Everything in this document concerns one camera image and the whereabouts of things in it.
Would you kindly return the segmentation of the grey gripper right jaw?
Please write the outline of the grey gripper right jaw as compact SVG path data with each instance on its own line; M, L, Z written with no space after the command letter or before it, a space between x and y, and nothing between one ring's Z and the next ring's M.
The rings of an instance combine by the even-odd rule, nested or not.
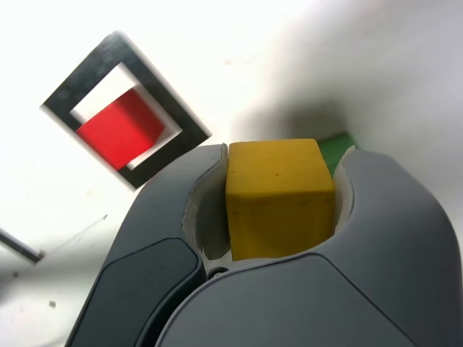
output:
M340 163L350 212L305 252L224 273L158 346L457 346L459 245L437 199L387 155Z

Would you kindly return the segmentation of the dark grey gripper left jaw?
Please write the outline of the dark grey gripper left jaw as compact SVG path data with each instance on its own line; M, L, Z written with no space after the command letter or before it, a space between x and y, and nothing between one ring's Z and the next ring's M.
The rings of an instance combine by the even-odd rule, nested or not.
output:
M173 311L229 251L228 148L184 154L140 191L114 239L68 346L154 346Z

